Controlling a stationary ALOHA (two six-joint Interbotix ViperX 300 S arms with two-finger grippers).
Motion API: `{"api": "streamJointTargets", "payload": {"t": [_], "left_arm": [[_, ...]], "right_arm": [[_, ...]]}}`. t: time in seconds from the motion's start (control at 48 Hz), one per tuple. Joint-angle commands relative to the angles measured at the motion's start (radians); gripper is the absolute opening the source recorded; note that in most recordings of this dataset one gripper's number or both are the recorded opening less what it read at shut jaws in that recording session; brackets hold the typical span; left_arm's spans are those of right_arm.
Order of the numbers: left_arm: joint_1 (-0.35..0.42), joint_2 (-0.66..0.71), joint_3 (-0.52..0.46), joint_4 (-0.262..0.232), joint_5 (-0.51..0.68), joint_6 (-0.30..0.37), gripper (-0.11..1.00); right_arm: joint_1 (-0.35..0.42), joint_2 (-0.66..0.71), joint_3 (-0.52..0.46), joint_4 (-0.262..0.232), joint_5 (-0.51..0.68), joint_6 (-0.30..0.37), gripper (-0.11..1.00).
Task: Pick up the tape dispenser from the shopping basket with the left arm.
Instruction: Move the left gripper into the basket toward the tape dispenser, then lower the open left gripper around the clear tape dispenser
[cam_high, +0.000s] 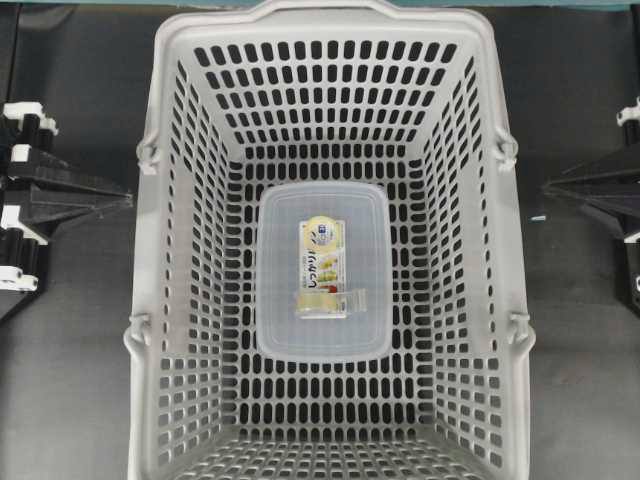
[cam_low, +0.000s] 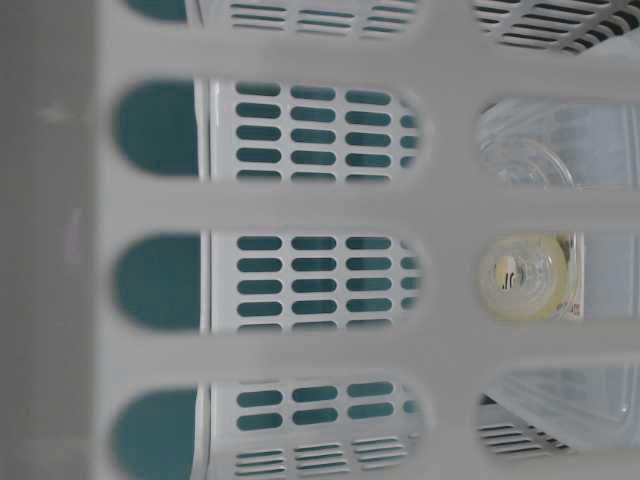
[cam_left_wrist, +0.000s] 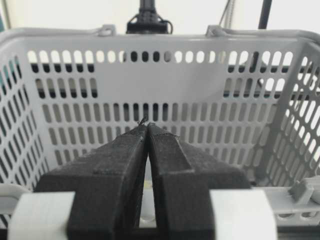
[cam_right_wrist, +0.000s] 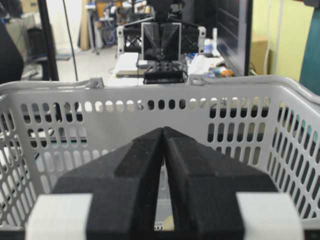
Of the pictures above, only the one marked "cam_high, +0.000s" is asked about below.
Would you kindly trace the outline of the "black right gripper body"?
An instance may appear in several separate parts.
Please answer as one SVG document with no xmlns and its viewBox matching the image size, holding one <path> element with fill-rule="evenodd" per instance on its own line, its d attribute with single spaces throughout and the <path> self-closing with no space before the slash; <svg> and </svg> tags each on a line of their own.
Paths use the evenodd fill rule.
<svg viewBox="0 0 640 480">
<path fill-rule="evenodd" d="M 626 150 L 634 156 L 633 164 L 639 167 L 639 98 L 633 106 L 618 112 L 616 121 L 624 131 Z M 632 308 L 639 307 L 639 172 L 632 173 L 628 183 L 633 186 L 630 214 L 624 220 L 624 245 L 628 273 L 629 301 Z"/>
</svg>

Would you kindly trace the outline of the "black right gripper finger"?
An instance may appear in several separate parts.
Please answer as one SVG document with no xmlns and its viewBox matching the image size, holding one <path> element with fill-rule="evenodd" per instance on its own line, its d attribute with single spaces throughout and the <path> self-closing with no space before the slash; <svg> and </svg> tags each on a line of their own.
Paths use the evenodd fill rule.
<svg viewBox="0 0 640 480">
<path fill-rule="evenodd" d="M 599 159 L 571 168 L 546 182 L 542 190 L 552 197 L 579 204 L 585 213 L 601 221 L 614 235 L 624 235 L 625 215 L 630 214 L 635 159 Z"/>
</svg>

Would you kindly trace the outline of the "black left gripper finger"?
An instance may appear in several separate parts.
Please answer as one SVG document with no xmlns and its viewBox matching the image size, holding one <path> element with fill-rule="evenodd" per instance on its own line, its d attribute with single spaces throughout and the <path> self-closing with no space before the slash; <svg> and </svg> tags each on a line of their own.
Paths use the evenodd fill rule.
<svg viewBox="0 0 640 480">
<path fill-rule="evenodd" d="M 28 153 L 27 181 L 27 220 L 35 225 L 133 206 L 133 196 L 126 188 L 37 149 Z"/>
</svg>

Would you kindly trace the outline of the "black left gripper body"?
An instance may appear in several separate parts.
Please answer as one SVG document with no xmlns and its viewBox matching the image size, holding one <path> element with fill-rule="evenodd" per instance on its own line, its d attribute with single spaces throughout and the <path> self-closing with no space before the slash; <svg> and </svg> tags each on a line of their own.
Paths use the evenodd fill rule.
<svg viewBox="0 0 640 480">
<path fill-rule="evenodd" d="M 1 318 L 43 293 L 51 234 L 34 217 L 38 162 L 51 151 L 56 121 L 41 103 L 1 105 Z"/>
</svg>

